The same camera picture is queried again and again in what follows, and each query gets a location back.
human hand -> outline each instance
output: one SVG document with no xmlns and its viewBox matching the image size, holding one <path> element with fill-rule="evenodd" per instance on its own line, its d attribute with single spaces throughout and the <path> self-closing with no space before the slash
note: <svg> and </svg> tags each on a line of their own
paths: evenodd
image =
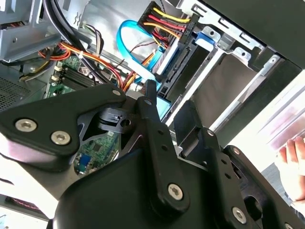
<svg viewBox="0 0 305 229">
<path fill-rule="evenodd" d="M 275 165 L 280 170 L 282 185 L 292 201 L 305 199 L 305 143 L 303 138 L 289 140 L 280 149 Z"/>
</svg>

green circuit board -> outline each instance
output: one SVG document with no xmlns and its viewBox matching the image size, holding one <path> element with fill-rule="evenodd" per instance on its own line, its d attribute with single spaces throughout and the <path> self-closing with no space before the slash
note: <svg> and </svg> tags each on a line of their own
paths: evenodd
<svg viewBox="0 0 305 229">
<path fill-rule="evenodd" d="M 67 65 L 77 71 L 81 65 L 81 61 L 77 56 L 71 56 L 68 59 L 57 63 L 57 66 L 63 66 L 63 65 Z"/>
<path fill-rule="evenodd" d="M 50 85 L 48 98 L 73 92 L 69 87 L 63 84 Z M 119 150 L 119 135 L 108 132 L 104 137 L 95 139 L 82 145 L 74 160 L 74 168 L 80 176 L 85 176 L 106 164 L 113 161 Z M 80 165 L 82 155 L 89 156 L 91 159 L 86 167 Z"/>
</svg>

ventilation grille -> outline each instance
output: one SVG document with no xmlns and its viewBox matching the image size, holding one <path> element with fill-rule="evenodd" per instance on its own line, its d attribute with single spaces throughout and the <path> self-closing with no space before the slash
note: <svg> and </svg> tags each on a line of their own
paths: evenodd
<svg viewBox="0 0 305 229">
<path fill-rule="evenodd" d="M 25 98 L 29 90 L 0 77 L 0 111 Z"/>
</svg>

screw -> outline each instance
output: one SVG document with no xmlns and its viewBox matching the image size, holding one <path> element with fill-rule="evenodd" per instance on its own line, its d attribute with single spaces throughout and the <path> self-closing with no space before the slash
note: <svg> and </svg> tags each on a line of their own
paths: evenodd
<svg viewBox="0 0 305 229">
<path fill-rule="evenodd" d="M 147 99 L 145 99 L 144 102 L 146 102 L 148 105 L 152 105 L 152 102 Z"/>
<path fill-rule="evenodd" d="M 70 142 L 71 137 L 68 133 L 66 133 L 64 131 L 55 131 L 51 135 L 51 140 L 52 140 L 52 142 L 54 142 L 57 145 L 64 146 Z"/>
<path fill-rule="evenodd" d="M 233 151 L 234 151 L 234 153 L 236 153 L 236 154 L 240 155 L 240 152 L 239 152 L 239 150 L 238 150 L 238 149 L 234 148 L 234 149 L 233 149 Z"/>
<path fill-rule="evenodd" d="M 276 58 L 275 57 L 271 59 L 271 63 L 274 63 L 274 62 L 276 62 Z"/>
<path fill-rule="evenodd" d="M 116 95 L 121 95 L 121 93 L 117 90 L 113 90 L 112 93 L 116 94 Z"/>
<path fill-rule="evenodd" d="M 22 132 L 32 132 L 36 130 L 37 124 L 30 119 L 20 119 L 15 123 L 15 127 Z"/>
<path fill-rule="evenodd" d="M 168 186 L 168 193 L 173 197 L 175 200 L 182 200 L 183 192 L 178 185 L 170 184 Z"/>
<path fill-rule="evenodd" d="M 214 136 L 214 133 L 212 132 L 212 130 L 207 130 L 207 132 L 210 136 Z"/>
<path fill-rule="evenodd" d="M 288 223 L 285 223 L 285 227 L 286 227 L 286 229 L 294 229 L 294 228 L 291 227 L 290 224 L 288 224 Z"/>
<path fill-rule="evenodd" d="M 241 224 L 246 224 L 247 219 L 244 213 L 237 207 L 232 208 L 232 212 L 234 217 L 241 223 Z"/>
</svg>

motherboard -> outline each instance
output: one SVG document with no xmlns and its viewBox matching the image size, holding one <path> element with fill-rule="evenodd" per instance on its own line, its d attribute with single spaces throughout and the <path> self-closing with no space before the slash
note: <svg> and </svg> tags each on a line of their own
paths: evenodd
<svg viewBox="0 0 305 229">
<path fill-rule="evenodd" d="M 58 62 L 58 71 L 54 75 L 58 80 L 51 80 L 46 98 L 71 93 L 93 85 L 93 80 L 79 72 L 81 63 L 78 58 Z M 112 162 L 119 153 L 119 134 L 107 132 L 103 137 L 82 145 L 74 160 L 74 170 L 83 177 Z"/>
</svg>

